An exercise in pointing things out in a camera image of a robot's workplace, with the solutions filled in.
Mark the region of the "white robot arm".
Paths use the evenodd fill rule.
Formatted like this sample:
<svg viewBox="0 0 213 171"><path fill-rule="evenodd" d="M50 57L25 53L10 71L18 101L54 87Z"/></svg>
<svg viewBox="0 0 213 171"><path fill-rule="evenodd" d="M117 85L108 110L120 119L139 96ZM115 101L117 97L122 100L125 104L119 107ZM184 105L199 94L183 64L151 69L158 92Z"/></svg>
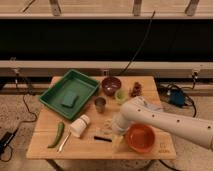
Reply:
<svg viewBox="0 0 213 171"><path fill-rule="evenodd" d="M114 134L123 135L133 123L144 123L213 151L213 121L152 110L137 96L121 105L113 117Z"/></svg>

